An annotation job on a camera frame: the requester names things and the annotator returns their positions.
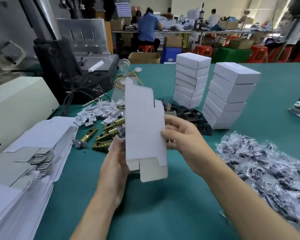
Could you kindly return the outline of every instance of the forearm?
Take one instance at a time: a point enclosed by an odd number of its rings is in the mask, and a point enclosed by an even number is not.
[[[70,240],[105,240],[115,208],[98,192],[91,199]]]
[[[216,154],[211,158],[205,161],[202,177],[242,239],[300,239],[300,233]]]

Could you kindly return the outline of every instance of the white machine housing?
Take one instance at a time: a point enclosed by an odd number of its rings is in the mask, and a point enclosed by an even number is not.
[[[0,85],[0,153],[59,106],[42,77],[18,77]]]

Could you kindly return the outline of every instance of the white shirt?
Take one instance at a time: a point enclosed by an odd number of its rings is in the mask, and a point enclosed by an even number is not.
[[[211,23],[211,26],[215,26],[216,24],[218,24],[218,21],[219,21],[219,16],[216,15],[216,14],[212,14],[208,20],[207,20],[209,23]]]

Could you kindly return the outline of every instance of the stack of white boxes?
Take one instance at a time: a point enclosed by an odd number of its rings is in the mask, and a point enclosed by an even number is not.
[[[210,63],[210,57],[193,53],[176,56],[174,101],[188,109],[200,105],[207,84]]]
[[[260,72],[233,62],[217,63],[202,113],[212,129],[230,129],[256,87]]]

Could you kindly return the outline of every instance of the glass bulb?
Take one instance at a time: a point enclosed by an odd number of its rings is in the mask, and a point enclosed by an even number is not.
[[[123,77],[129,76],[130,61],[128,61],[127,59],[122,59],[119,61],[118,67],[122,71]]]

